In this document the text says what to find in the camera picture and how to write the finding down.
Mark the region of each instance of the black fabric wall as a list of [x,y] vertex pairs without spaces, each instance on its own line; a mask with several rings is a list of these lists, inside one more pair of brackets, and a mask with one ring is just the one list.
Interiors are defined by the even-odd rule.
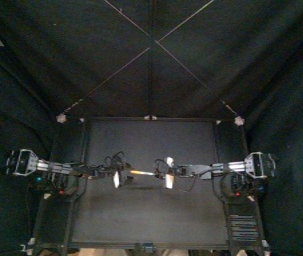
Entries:
[[33,92],[33,82],[14,62],[9,48],[0,49],[0,252],[20,249],[30,237],[37,200],[28,179],[5,176],[5,154],[30,148],[48,157],[54,137],[54,121]]
[[303,255],[303,48],[248,111],[251,150],[277,158],[277,178],[261,201],[268,242],[277,255]]

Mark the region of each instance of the black tent ceiling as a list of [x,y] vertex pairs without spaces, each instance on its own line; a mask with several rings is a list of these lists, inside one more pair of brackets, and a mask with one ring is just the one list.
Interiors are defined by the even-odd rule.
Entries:
[[0,40],[54,114],[232,117],[303,47],[303,1],[0,0]]

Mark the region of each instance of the metal frame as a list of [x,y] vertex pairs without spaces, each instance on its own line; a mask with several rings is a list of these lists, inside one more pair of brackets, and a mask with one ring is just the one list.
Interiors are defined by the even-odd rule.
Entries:
[[[112,120],[112,118],[108,119],[102,119],[102,118],[94,118],[93,120]],[[128,121],[140,121],[140,118],[113,118],[113,120],[128,120]],[[219,152],[219,144],[220,143],[228,143],[228,141],[221,141],[221,138],[219,137],[219,131],[217,131],[217,125],[213,124],[213,122],[211,122],[211,120],[208,119],[195,119],[195,121],[205,121],[209,122],[212,125],[212,129],[213,129],[213,137],[215,137],[215,143],[213,143],[213,147],[215,147],[215,157],[216,157],[216,161],[220,161],[220,152]],[[157,121],[181,121],[183,119],[160,119]],[[245,141],[244,141],[244,131],[243,128],[239,127],[239,135],[240,135],[240,139],[241,139],[241,150],[243,150],[243,154],[247,155],[247,147],[245,147]],[[88,129],[86,129],[86,123],[84,122],[84,127],[82,127],[82,131],[81,131],[81,160],[84,160],[84,155],[85,155],[85,147],[86,147],[86,136],[88,136]],[[66,228],[65,228],[65,232],[64,232],[64,236],[62,236],[62,243],[40,243],[36,245],[34,247],[34,251],[33,251],[33,255],[37,255],[38,251],[42,248],[54,248],[57,249],[57,251],[60,252],[61,255],[66,255],[66,249],[68,248],[114,248],[114,249],[136,249],[138,248],[141,245],[136,244],[133,242],[126,242],[126,243],[113,243],[113,242],[106,242],[106,243],[92,243],[92,242],[72,242],[70,241],[70,236],[72,236],[72,232],[73,232],[73,219],[74,219],[74,208],[76,208],[76,202],[78,197],[81,196],[81,194],[85,191],[85,184],[82,186],[82,191],[80,191],[76,195],[73,195],[73,197],[68,200],[69,206],[68,206],[68,215],[66,215]],[[38,210],[38,215],[37,215],[37,220],[36,220],[36,226],[34,226],[34,231],[33,231],[33,237],[36,237],[36,239],[38,239],[38,230],[41,228],[41,218],[42,218],[42,213],[46,207],[46,202],[44,202],[44,200],[41,199],[41,204],[40,204],[40,210]],[[195,250],[229,250],[231,251],[231,255],[236,255],[236,253],[239,252],[240,249],[245,249],[245,250],[253,250],[255,252],[257,252],[259,255],[261,255],[263,253],[263,246],[261,246],[261,241],[264,240],[264,236],[263,236],[263,227],[261,227],[261,221],[260,221],[260,213],[259,213],[259,208],[257,208],[257,203],[253,202],[253,217],[256,220],[256,225],[257,225],[257,232],[259,232],[259,238],[260,240],[252,244],[252,245],[247,245],[247,246],[240,246],[240,244],[233,243],[233,241],[231,240],[232,238],[232,228],[231,228],[231,218],[229,218],[229,213],[233,212],[233,209],[229,205],[224,204],[224,216],[225,216],[225,225],[227,225],[227,237],[228,240],[225,241],[225,245],[221,244],[211,244],[209,246],[203,246],[201,244],[156,244],[156,249],[195,249]]]

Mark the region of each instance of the white object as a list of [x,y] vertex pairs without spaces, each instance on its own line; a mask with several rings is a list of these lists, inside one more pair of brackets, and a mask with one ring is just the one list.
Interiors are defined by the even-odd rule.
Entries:
[[240,116],[236,116],[233,119],[233,123],[240,126],[244,124],[244,119]]
[[173,175],[169,175],[169,174],[165,174],[165,179],[164,179],[164,187],[168,188],[168,189],[172,189],[173,187],[173,179],[175,179],[175,176]]
[[168,167],[173,167],[173,158],[167,157],[165,158],[165,163],[167,163]]
[[66,121],[66,116],[64,114],[58,114],[56,116],[56,120],[57,120],[58,123],[62,124]]
[[45,194],[44,194],[44,200],[46,200],[49,197],[50,197],[50,194],[49,194],[49,193],[45,193]]
[[114,186],[114,188],[117,188],[118,185],[120,185],[118,172],[114,172],[114,175],[113,175],[113,186]]

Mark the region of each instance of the cable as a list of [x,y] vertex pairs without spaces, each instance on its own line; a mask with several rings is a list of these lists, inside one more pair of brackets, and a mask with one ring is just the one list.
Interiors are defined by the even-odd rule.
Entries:
[[193,188],[193,185],[195,185],[195,182],[196,182],[196,178],[197,178],[197,176],[193,176],[193,180],[192,180],[191,186],[189,186],[189,188],[187,190],[180,189],[180,188],[177,188],[177,190],[181,191],[181,192],[189,192],[192,190],[192,188]]

